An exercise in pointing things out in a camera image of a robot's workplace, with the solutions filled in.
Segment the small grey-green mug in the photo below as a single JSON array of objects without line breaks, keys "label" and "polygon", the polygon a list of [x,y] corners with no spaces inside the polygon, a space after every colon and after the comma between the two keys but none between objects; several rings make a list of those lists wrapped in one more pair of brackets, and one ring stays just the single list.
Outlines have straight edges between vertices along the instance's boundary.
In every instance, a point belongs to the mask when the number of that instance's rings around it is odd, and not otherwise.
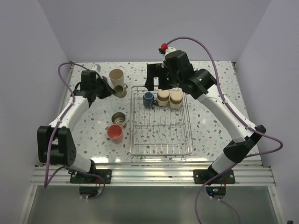
[{"label": "small grey-green mug", "polygon": [[114,95],[118,98],[124,98],[127,95],[127,88],[126,84],[117,85],[114,87]]}]

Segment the cream brown-banded cup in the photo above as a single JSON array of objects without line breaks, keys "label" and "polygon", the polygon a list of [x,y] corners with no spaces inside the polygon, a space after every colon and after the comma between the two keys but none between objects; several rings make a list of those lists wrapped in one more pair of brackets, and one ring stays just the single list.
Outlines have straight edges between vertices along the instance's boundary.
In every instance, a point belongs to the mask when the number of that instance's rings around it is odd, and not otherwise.
[{"label": "cream brown-banded cup", "polygon": [[168,105],[170,97],[170,92],[168,90],[159,89],[157,92],[157,104],[160,107],[165,107]]},{"label": "cream brown-banded cup", "polygon": [[183,103],[183,93],[181,91],[174,91],[170,95],[169,105],[172,109],[178,109]]}]

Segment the dark blue mug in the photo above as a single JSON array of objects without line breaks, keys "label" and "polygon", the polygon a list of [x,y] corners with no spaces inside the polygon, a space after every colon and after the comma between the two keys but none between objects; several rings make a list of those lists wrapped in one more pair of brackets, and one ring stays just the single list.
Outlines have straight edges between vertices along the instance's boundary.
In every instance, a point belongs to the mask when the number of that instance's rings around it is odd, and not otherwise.
[{"label": "dark blue mug", "polygon": [[158,102],[155,100],[153,93],[151,92],[146,92],[143,95],[142,102],[144,107],[146,108],[152,108],[158,104]]}]

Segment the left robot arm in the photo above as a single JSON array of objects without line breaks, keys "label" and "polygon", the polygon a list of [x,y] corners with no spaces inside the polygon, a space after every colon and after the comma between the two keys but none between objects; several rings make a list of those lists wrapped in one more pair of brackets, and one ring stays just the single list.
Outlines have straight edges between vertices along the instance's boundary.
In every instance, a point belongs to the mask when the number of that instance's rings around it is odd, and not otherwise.
[{"label": "left robot arm", "polygon": [[61,165],[81,172],[80,177],[92,183],[97,178],[94,162],[77,153],[72,131],[97,98],[105,99],[113,95],[114,90],[94,70],[82,71],[81,81],[76,86],[79,89],[70,90],[69,102],[58,117],[37,129],[38,158],[46,165],[46,173],[50,165]]}]

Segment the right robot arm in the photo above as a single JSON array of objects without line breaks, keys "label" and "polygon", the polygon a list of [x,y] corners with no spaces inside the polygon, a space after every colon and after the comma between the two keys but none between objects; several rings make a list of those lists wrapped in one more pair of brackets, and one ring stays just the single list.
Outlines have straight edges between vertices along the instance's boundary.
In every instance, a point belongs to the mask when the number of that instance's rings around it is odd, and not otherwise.
[{"label": "right robot arm", "polygon": [[162,90],[180,88],[186,94],[203,104],[225,127],[232,140],[223,149],[223,153],[209,166],[202,178],[219,183],[225,177],[225,170],[240,163],[266,132],[263,125],[248,121],[243,125],[236,116],[245,120],[234,106],[230,111],[222,93],[218,92],[215,77],[206,69],[195,70],[184,51],[159,49],[164,56],[162,63],[147,66],[145,87],[154,89],[154,78],[158,78],[158,87]]}]

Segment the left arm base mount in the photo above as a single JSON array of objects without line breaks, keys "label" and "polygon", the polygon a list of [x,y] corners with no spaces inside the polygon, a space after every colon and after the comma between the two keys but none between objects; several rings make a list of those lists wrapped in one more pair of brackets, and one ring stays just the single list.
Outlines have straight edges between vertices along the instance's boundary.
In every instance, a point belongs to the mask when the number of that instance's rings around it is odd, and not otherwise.
[{"label": "left arm base mount", "polygon": [[75,171],[68,171],[71,175],[70,183],[73,184],[110,184],[112,177],[111,169],[96,169],[93,174],[81,174]]}]

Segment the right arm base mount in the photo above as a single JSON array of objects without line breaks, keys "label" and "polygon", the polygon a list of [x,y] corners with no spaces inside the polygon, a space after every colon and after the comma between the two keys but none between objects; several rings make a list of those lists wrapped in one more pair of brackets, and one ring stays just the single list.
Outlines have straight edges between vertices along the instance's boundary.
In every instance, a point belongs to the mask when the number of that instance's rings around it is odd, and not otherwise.
[{"label": "right arm base mount", "polygon": [[234,172],[231,169],[221,175],[211,169],[195,169],[193,170],[193,179],[195,184],[204,184],[210,179],[212,180],[207,185],[236,183]]}]

